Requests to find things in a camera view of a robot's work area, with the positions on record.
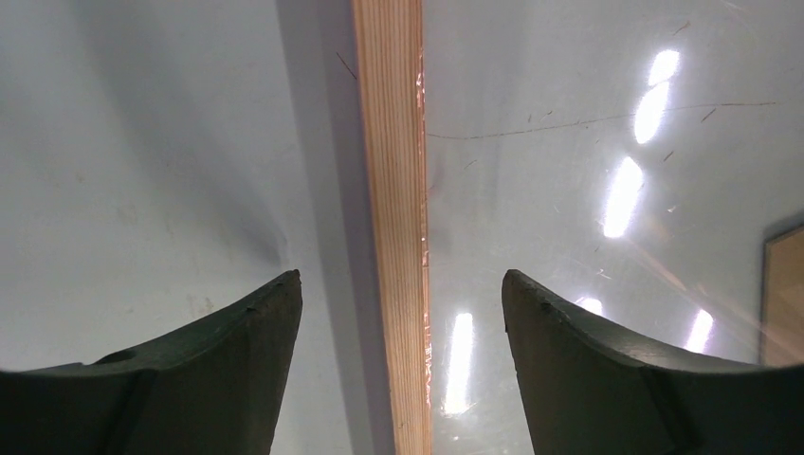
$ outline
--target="white surface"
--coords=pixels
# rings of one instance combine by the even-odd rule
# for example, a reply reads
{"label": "white surface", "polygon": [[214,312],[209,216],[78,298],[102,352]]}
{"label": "white surface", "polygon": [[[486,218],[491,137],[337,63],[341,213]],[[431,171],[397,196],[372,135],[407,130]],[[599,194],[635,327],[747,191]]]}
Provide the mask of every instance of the white surface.
{"label": "white surface", "polygon": [[425,0],[435,454],[532,453],[509,268],[756,361],[763,241],[804,221],[803,22],[797,0]]}
{"label": "white surface", "polygon": [[0,367],[91,362],[298,268],[274,453],[390,453],[353,36],[346,0],[3,2]]}

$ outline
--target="wooden frame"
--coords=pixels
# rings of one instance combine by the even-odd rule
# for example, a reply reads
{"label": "wooden frame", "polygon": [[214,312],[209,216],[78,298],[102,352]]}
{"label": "wooden frame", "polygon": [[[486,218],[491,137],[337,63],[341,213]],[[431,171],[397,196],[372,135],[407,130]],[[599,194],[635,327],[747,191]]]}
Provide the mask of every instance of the wooden frame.
{"label": "wooden frame", "polygon": [[399,455],[429,455],[421,0],[353,0],[358,82]]}
{"label": "wooden frame", "polygon": [[768,240],[764,253],[759,363],[798,365],[804,361],[804,227]]}

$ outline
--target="wooden stick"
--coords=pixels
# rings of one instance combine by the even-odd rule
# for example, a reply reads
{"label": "wooden stick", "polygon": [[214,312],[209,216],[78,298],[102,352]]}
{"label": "wooden stick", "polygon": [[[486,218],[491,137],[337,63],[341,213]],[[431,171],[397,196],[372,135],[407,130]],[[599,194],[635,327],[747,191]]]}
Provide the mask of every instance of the wooden stick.
{"label": "wooden stick", "polygon": [[353,0],[397,455],[430,455],[421,0]]}

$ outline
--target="scratch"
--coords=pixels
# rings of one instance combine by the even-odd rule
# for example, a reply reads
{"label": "scratch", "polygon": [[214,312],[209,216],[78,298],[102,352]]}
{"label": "scratch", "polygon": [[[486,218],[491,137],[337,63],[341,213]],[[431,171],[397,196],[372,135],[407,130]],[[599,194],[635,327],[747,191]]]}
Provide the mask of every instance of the scratch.
{"label": "scratch", "polygon": [[739,7],[739,6],[737,6],[737,5],[735,5],[735,4],[731,3],[731,2],[721,0],[721,3],[723,3],[725,6],[727,6],[729,8],[738,9],[738,10],[740,10],[742,12],[747,12],[747,9],[745,9],[744,7]]}
{"label": "scratch", "polygon": [[341,56],[340,56],[340,54],[338,54],[338,53],[336,52],[336,53],[335,53],[335,55],[337,55],[337,56],[338,56],[338,59],[339,59],[339,60],[340,60],[340,62],[343,64],[343,67],[344,67],[344,68],[346,68],[346,71],[349,71],[349,74],[351,74],[351,75],[352,75],[352,77],[353,77],[353,78],[355,78],[355,81],[357,81],[357,76],[355,75],[355,71],[352,71],[352,68],[350,68],[350,67],[349,67],[349,65],[348,65],[348,64],[346,64],[346,62],[343,60],[343,57],[341,57]]}
{"label": "scratch", "polygon": [[681,28],[679,28],[678,30],[674,31],[673,34],[670,35],[670,36],[676,36],[679,31],[681,31],[681,30],[683,30],[683,29],[685,29],[685,28],[687,28],[689,26],[690,26],[689,21],[686,21],[686,24],[682,25]]}
{"label": "scratch", "polygon": [[712,109],[711,111],[709,111],[709,114],[706,114],[705,116],[703,116],[703,118],[701,118],[701,123],[704,123],[704,121],[705,121],[707,118],[709,118],[709,116],[711,116],[712,114],[714,114],[714,113],[715,113],[715,111],[717,111],[717,110],[718,110],[718,108],[716,107],[716,108]]}
{"label": "scratch", "polygon": [[581,268],[583,268],[583,269],[585,269],[585,270],[589,271],[590,273],[594,273],[595,275],[600,275],[600,272],[602,272],[602,271],[603,271],[603,270],[600,270],[600,272],[596,272],[596,273],[595,273],[595,272],[594,272],[594,268],[592,268],[592,267],[591,267],[591,266],[589,266],[589,265],[586,265],[586,264],[582,263],[581,261],[577,260],[576,258],[573,258],[572,256],[559,255],[559,257],[561,257],[561,258],[563,258],[563,259],[566,259],[567,261],[570,261],[571,263],[578,264],[578,265],[580,265],[580,266],[581,266]]}
{"label": "scratch", "polygon": [[721,4],[723,6],[726,7],[726,9],[728,9],[728,11],[732,15],[734,15],[734,17],[745,27],[745,29],[748,30],[749,33],[751,33],[751,37],[754,38],[754,41],[756,41],[757,40],[757,34],[754,32],[754,30],[751,28],[751,26],[749,26],[748,23],[745,22],[745,20],[742,18],[742,16],[740,16],[737,13],[737,11],[749,12],[748,9],[746,9],[744,7],[737,6],[737,5],[735,5],[735,4],[731,3],[731,2],[727,2],[726,0],[720,0],[720,2],[721,2]]}
{"label": "scratch", "polygon": [[[719,107],[747,107],[747,106],[772,106],[776,105],[778,102],[776,101],[766,101],[766,102],[720,102],[715,104],[693,104],[689,106],[680,106],[680,107],[670,107],[665,109],[664,112],[678,112],[678,111],[688,111],[690,109],[699,109],[702,107],[712,107],[712,108],[719,108]],[[619,120],[623,118],[634,118],[636,114],[621,114],[619,116],[610,116],[610,117],[603,117],[603,118],[593,118],[591,120],[578,120],[572,123],[561,123],[559,125],[553,126],[542,126],[539,128],[530,128],[527,130],[519,130],[519,131],[508,131],[504,133],[495,133],[492,135],[481,135],[481,136],[444,136],[444,135],[436,135],[434,133],[428,133],[428,137],[438,137],[441,139],[453,139],[453,140],[473,140],[473,139],[491,139],[495,137],[506,137],[506,136],[518,136],[518,135],[527,135],[530,133],[539,133],[542,131],[548,130],[560,130],[564,128],[572,128],[578,125],[589,125],[592,123],[598,123],[599,121],[610,121],[610,120]]]}

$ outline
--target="wooden strip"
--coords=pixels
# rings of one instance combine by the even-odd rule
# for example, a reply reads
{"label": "wooden strip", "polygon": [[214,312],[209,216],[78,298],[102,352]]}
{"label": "wooden strip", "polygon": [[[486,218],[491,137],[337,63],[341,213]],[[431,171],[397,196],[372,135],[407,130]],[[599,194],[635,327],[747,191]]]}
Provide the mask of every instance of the wooden strip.
{"label": "wooden strip", "polygon": [[397,455],[430,455],[421,0],[353,0]]}
{"label": "wooden strip", "polygon": [[760,362],[798,365],[804,362],[804,227],[766,243],[764,267]]}

